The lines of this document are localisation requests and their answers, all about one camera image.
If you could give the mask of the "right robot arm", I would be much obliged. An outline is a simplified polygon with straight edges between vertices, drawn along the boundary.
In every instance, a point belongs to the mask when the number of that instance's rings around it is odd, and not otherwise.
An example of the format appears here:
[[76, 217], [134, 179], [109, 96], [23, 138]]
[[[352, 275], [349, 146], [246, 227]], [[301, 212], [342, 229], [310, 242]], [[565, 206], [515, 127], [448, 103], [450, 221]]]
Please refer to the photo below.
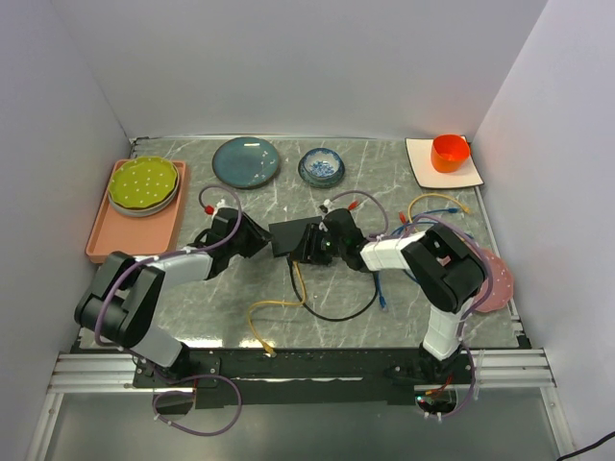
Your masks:
[[452, 356], [461, 344], [462, 323], [484, 285], [493, 276], [480, 247], [462, 231], [437, 221], [407, 236], [366, 237], [351, 211], [335, 209], [320, 223], [308, 224], [297, 247], [295, 263], [328, 265], [335, 257], [358, 272], [409, 271], [430, 302], [430, 319], [420, 359], [422, 376], [434, 383], [454, 370]]

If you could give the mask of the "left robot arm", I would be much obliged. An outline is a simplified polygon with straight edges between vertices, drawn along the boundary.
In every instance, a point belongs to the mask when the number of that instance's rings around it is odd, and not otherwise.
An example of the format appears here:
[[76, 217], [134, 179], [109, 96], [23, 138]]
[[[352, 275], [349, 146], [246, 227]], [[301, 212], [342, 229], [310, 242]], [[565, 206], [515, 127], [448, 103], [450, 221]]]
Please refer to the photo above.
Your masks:
[[190, 348], [154, 324], [160, 293], [213, 279], [233, 257], [252, 257], [271, 240], [270, 232], [247, 213], [223, 206], [211, 226], [180, 250], [157, 256], [109, 254], [78, 302], [74, 319], [97, 339], [151, 362], [167, 385], [181, 385], [195, 366]]

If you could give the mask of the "black network switch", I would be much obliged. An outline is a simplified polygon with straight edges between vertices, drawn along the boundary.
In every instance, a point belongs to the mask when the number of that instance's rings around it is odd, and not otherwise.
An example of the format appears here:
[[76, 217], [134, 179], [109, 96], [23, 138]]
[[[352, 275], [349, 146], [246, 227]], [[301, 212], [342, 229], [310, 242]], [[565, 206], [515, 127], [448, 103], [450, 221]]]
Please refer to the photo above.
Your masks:
[[321, 218], [315, 216], [269, 224], [273, 257], [283, 257], [291, 253], [299, 245], [306, 227], [310, 224], [318, 225], [320, 221]]

